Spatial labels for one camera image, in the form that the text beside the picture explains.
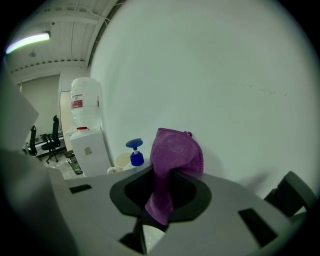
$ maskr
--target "white cup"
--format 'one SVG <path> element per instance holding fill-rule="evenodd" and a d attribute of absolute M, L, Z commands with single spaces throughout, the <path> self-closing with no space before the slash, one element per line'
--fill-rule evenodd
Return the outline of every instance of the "white cup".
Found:
<path fill-rule="evenodd" d="M 166 233 L 154 226 L 149 225 L 142 225 L 142 230 L 144 235 L 146 253 L 149 254 Z"/>
<path fill-rule="evenodd" d="M 110 167 L 106 173 L 110 174 L 110 173 L 117 173 L 117 172 L 121 172 L 123 170 L 123 168 L 130 163 L 130 155 L 131 153 L 124 153 L 119 155 L 115 160 L 114 160 L 114 167 Z"/>

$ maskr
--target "ceiling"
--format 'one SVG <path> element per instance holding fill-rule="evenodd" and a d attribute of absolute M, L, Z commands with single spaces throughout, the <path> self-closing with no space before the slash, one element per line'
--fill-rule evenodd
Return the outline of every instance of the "ceiling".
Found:
<path fill-rule="evenodd" d="M 41 32 L 50 40 L 32 43 L 5 56 L 12 75 L 53 65 L 88 67 L 96 38 L 118 0 L 50 0 L 18 29 L 12 43 Z"/>

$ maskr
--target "black slot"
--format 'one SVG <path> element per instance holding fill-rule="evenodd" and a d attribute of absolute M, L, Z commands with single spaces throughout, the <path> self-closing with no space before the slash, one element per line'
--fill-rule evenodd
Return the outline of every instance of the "black slot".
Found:
<path fill-rule="evenodd" d="M 119 242 L 138 253 L 147 254 L 142 222 L 137 220 L 133 232 L 126 234 Z"/>
<path fill-rule="evenodd" d="M 69 188 L 69 190 L 72 194 L 79 193 L 79 192 L 89 190 L 89 189 L 92 189 L 92 187 L 88 184 L 84 184 L 84 185 L 80 185 L 80 186 L 73 186 L 73 187 Z"/>
<path fill-rule="evenodd" d="M 276 233 L 252 208 L 240 210 L 238 213 L 261 247 L 269 244 L 277 237 Z"/>

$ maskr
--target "floor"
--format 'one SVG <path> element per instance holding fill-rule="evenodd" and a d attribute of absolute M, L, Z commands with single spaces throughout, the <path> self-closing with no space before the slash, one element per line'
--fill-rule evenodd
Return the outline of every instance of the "floor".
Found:
<path fill-rule="evenodd" d="M 56 162 L 56 159 L 53 157 L 49 160 L 49 164 L 47 164 L 47 158 L 48 156 L 42 157 L 41 162 L 47 167 L 59 170 L 65 180 L 84 178 L 83 174 L 78 175 L 74 172 L 64 155 L 64 151 L 61 151 L 56 155 L 58 162 Z"/>

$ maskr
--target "water bottle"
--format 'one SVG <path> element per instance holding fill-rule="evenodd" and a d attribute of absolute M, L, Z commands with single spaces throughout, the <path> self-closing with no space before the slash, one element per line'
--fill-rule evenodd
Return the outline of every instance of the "water bottle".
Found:
<path fill-rule="evenodd" d="M 99 92 L 101 85 L 93 78 L 80 77 L 71 84 L 71 112 L 77 130 L 99 127 Z"/>

